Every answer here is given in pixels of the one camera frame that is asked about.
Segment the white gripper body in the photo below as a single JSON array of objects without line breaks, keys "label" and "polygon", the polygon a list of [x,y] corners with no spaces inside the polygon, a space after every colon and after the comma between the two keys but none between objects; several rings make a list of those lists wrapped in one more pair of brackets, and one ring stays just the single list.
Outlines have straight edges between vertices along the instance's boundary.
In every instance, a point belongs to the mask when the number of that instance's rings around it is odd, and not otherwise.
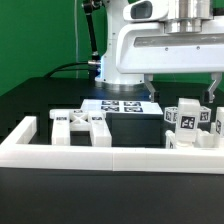
[{"label": "white gripper body", "polygon": [[118,36],[116,67],[129,74],[224,72],[224,20],[182,34],[166,34],[158,22],[128,24]]}]

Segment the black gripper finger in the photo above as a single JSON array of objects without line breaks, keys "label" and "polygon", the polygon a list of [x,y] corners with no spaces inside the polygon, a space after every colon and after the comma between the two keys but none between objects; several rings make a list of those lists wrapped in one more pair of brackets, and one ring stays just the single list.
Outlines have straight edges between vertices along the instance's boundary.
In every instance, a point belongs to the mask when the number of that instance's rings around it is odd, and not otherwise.
[{"label": "black gripper finger", "polygon": [[210,74],[211,77],[211,84],[207,88],[207,90],[204,92],[204,102],[205,103],[212,103],[215,99],[214,92],[219,86],[219,84],[222,81],[222,73],[221,72],[213,72]]},{"label": "black gripper finger", "polygon": [[145,74],[144,75],[144,83],[145,86],[147,87],[148,91],[150,92],[149,98],[152,102],[157,102],[159,99],[159,93],[158,91],[154,88],[153,84],[153,75],[152,74]]}]

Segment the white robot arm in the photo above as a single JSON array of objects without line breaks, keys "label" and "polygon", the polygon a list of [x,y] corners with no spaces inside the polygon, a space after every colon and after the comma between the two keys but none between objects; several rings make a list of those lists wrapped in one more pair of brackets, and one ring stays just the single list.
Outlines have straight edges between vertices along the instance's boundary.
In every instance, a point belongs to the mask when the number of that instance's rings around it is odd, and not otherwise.
[{"label": "white robot arm", "polygon": [[158,94],[155,74],[209,73],[204,93],[211,103],[224,74],[224,9],[212,0],[102,0],[108,16],[108,47],[96,80],[116,90],[146,85]]}]

